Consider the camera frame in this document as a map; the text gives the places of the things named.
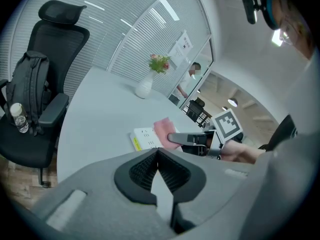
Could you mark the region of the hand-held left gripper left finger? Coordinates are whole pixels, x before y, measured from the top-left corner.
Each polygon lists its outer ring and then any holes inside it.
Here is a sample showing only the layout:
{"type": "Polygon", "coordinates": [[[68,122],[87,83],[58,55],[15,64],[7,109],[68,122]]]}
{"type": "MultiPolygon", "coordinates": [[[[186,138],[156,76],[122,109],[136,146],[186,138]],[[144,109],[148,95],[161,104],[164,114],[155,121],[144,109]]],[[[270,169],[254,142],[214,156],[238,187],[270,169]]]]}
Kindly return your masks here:
{"type": "Polygon", "coordinates": [[[31,226],[50,240],[170,240],[176,236],[155,205],[135,203],[116,187],[116,169],[141,152],[91,163],[31,208],[31,226]]]}

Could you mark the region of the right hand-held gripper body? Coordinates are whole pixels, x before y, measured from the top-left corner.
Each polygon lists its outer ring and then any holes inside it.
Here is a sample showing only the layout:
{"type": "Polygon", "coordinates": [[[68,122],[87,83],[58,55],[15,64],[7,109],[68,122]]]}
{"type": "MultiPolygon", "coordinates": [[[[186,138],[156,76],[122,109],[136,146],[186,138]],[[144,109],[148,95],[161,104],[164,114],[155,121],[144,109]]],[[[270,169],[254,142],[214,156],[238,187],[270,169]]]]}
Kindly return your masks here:
{"type": "Polygon", "coordinates": [[[229,140],[243,138],[243,128],[232,109],[217,114],[206,123],[202,132],[188,133],[183,152],[200,157],[221,159],[221,150],[229,140]]]}

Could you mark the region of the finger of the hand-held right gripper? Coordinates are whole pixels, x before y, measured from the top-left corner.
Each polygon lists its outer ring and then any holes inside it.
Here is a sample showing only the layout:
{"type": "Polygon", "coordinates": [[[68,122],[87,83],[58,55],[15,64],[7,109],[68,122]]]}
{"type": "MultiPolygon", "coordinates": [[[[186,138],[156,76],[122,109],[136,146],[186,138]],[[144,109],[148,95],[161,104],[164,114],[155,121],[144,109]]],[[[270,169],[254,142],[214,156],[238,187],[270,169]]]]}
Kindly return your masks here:
{"type": "Polygon", "coordinates": [[[194,145],[195,137],[193,133],[174,132],[167,135],[167,139],[179,145],[194,145]]]}

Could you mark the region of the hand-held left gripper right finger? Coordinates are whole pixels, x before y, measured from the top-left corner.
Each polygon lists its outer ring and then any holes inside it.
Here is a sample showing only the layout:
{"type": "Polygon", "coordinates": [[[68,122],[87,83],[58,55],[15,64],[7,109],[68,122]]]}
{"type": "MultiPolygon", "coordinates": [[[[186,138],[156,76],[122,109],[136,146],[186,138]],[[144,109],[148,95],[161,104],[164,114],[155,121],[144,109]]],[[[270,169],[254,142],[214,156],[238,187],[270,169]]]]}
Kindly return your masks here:
{"type": "Polygon", "coordinates": [[[254,203],[253,167],[157,150],[157,165],[173,195],[170,225],[163,240],[243,240],[254,203]]]}

